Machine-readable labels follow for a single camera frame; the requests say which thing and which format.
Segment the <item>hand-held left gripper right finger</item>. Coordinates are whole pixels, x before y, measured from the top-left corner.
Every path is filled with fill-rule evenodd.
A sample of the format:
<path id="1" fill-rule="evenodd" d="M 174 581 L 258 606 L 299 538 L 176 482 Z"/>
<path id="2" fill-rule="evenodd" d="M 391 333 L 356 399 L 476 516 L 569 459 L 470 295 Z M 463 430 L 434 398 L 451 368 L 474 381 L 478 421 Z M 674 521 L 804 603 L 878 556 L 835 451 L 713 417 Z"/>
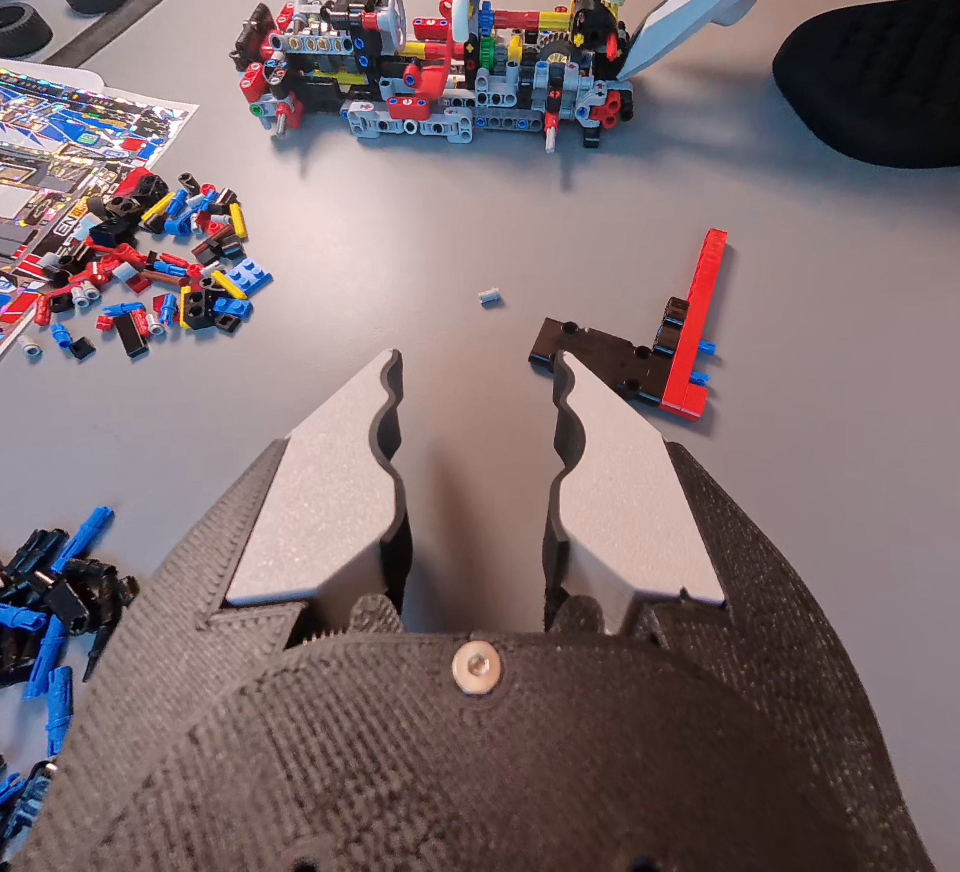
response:
<path id="1" fill-rule="evenodd" d="M 726 596 L 662 434 L 571 351 L 554 359 L 561 469 L 544 531 L 544 627 L 575 597 L 626 633 L 642 605 Z"/>

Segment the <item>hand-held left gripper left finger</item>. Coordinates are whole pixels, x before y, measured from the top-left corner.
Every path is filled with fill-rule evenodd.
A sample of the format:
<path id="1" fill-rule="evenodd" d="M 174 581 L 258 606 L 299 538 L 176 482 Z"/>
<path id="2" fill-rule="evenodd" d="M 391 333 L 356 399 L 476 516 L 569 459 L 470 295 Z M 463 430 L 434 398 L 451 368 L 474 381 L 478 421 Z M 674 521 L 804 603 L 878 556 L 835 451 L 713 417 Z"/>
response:
<path id="1" fill-rule="evenodd" d="M 289 434 L 226 593 L 246 607 L 351 610 L 366 594 L 402 610 L 413 543 L 402 478 L 403 362 L 380 352 Z"/>

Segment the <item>partly built lego car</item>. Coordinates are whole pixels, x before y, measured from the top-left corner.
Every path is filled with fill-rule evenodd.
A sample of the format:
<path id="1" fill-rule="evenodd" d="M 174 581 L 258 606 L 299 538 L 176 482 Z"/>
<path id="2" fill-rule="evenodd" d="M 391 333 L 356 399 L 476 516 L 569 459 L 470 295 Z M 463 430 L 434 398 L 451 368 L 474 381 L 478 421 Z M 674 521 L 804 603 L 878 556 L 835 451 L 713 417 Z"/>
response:
<path id="1" fill-rule="evenodd" d="M 248 110 L 275 138 L 338 114 L 362 141 L 474 132 L 542 135 L 564 122 L 585 148 L 633 116 L 619 74 L 625 0 L 292 0 L 259 3 L 229 58 Z"/>

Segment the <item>long red lego beam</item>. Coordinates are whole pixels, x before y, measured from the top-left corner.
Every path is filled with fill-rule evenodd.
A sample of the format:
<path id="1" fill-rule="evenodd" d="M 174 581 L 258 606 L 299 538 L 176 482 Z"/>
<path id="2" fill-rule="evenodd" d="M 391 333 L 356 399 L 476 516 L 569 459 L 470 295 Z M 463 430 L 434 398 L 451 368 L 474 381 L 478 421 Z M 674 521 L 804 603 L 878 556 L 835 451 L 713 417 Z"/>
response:
<path id="1" fill-rule="evenodd" d="M 683 419 L 679 415 L 685 389 L 689 383 L 691 371 L 696 369 L 698 343 L 702 339 L 704 327 L 714 288 L 722 265 L 728 234 L 725 230 L 709 229 L 702 242 L 701 252 L 691 279 L 686 300 L 689 311 L 681 330 L 678 349 L 671 359 L 666 385 L 659 401 L 659 408 Z"/>

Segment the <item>pile of mixed lego pieces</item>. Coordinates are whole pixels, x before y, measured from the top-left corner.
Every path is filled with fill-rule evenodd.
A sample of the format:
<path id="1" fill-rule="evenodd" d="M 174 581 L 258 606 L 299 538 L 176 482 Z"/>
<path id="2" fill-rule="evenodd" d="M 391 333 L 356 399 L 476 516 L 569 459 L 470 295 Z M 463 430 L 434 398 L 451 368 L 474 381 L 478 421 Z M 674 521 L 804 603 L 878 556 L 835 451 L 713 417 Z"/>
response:
<path id="1" fill-rule="evenodd" d="M 2 353 L 37 361 L 45 335 L 67 358 L 96 353 L 84 322 L 131 362 L 151 343 L 207 330 L 231 336 L 273 280 L 249 257 L 236 193 L 182 173 L 171 186 L 147 168 L 108 168 L 73 192 L 29 194 L 2 231 Z"/>

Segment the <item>pile of black blue pins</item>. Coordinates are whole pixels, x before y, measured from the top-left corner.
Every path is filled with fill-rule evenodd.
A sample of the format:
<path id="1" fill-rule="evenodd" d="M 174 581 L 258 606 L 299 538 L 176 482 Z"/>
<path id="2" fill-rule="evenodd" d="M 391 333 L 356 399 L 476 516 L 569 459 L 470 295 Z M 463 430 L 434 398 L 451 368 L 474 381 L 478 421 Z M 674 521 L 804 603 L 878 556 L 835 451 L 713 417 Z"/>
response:
<path id="1" fill-rule="evenodd" d="M 58 771 L 74 718 L 74 674 L 68 640 L 91 636 L 87 682 L 124 614 L 139 594 L 138 579 L 90 556 L 114 519 L 97 506 L 75 533 L 61 528 L 30 533 L 1 568 L 1 685 L 22 685 L 25 700 L 43 699 L 45 755 L 29 772 L 11 772 L 2 759 L 2 870 L 11 843 L 35 825 Z"/>

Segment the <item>colourful sticker sheet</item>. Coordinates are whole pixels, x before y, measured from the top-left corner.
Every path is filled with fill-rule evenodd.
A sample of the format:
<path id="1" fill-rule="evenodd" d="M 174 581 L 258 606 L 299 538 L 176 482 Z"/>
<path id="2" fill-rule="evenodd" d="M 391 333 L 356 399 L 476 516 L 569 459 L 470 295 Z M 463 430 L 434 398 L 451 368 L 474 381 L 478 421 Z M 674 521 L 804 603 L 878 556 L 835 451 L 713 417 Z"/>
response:
<path id="1" fill-rule="evenodd" d="M 2 61 L 2 353 L 27 326 L 98 302 L 132 273 L 156 165 L 198 106 L 106 87 L 85 70 Z"/>

